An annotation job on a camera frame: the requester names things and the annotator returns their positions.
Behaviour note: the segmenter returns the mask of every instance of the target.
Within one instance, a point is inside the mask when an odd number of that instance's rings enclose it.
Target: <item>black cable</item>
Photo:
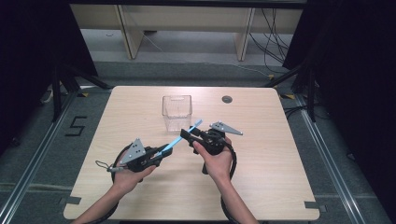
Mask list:
[[[282,59],[277,57],[273,52],[271,52],[270,50],[266,49],[265,47],[263,47],[254,37],[252,34],[250,34],[251,39],[253,40],[253,42],[256,44],[256,46],[262,50],[263,52],[269,54],[271,57],[273,57],[275,60],[277,60],[280,63],[283,63]]]

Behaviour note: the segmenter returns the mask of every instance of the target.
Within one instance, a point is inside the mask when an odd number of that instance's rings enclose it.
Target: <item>finger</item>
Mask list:
[[[141,175],[142,176],[148,176],[155,170],[155,168],[156,168],[155,165],[149,166],[145,170],[141,171]]]
[[[204,160],[209,156],[209,153],[206,151],[206,149],[199,143],[199,142],[192,142],[192,145],[194,146],[195,150],[204,158]]]
[[[231,139],[229,137],[227,137],[227,136],[225,136],[225,142],[230,144],[230,145],[232,144]]]

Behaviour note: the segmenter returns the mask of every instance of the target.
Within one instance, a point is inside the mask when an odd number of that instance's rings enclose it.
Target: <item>tripod leg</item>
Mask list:
[[[314,69],[310,69],[309,71],[309,82],[308,82],[308,116],[311,118],[312,122],[315,121],[315,112],[314,112],[314,99],[315,99],[315,71]]]
[[[53,119],[55,121],[62,111],[62,100],[61,100],[61,85],[59,84],[58,67],[54,67],[52,71],[52,94],[53,94]]]
[[[78,70],[75,67],[72,67],[67,64],[63,64],[63,66],[64,66],[64,68],[68,69],[69,71],[73,72],[74,74],[79,75],[80,77],[83,77],[84,79],[90,81],[92,84],[94,84],[104,90],[111,90],[114,88],[113,86],[107,85],[105,82],[97,79],[96,77],[89,76],[89,75],[85,74],[84,72],[81,72],[80,70]]]
[[[291,69],[289,72],[285,73],[284,75],[282,75],[279,78],[276,78],[275,80],[271,81],[270,83],[264,85],[265,88],[272,88],[274,86],[276,86],[277,84],[283,82],[284,80],[296,75],[301,69],[301,66],[298,65],[297,67]]]

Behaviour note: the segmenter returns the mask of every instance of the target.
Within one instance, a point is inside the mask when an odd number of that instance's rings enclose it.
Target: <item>gray floor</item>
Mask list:
[[[287,71],[279,67],[281,63],[277,60],[264,56],[251,39],[247,46],[246,59],[238,62],[231,34],[189,32],[147,34],[148,38],[143,41],[137,58],[131,61],[127,58],[120,32],[83,30],[82,33],[100,78],[111,85],[189,85],[191,79],[181,77],[197,78],[199,73],[207,73],[216,74],[216,78],[210,75],[204,78],[200,76],[203,80],[196,81],[193,85],[259,87],[270,80],[270,75],[278,77],[281,72]],[[254,37],[264,46],[266,45],[263,35],[255,34]],[[291,36],[285,35],[282,39],[289,43]],[[271,44],[268,49],[276,52],[277,46]],[[90,85],[84,80],[80,83]],[[291,83],[292,79],[287,80],[279,84],[276,89],[280,94],[289,94]],[[74,99],[10,223],[70,222],[63,217],[65,200],[73,188],[109,94],[105,91],[91,91],[87,97]],[[296,100],[286,97],[281,99],[281,103],[285,108],[297,106]],[[390,223],[359,167],[346,156],[347,147],[325,108],[316,107],[315,111],[318,129],[332,153],[348,190],[361,210],[365,223]],[[76,116],[86,117],[78,119],[75,123],[85,128],[79,137],[66,136],[68,133],[78,131],[69,128]],[[49,101],[48,104],[39,107],[26,124],[19,135],[21,145],[10,147],[0,158],[2,203],[7,200],[27,164],[40,147],[42,139],[50,128],[51,118],[52,103]],[[303,114],[297,112],[291,115],[289,124],[321,210],[320,218],[311,223],[354,223],[307,128]],[[269,222],[301,223],[271,220]]]

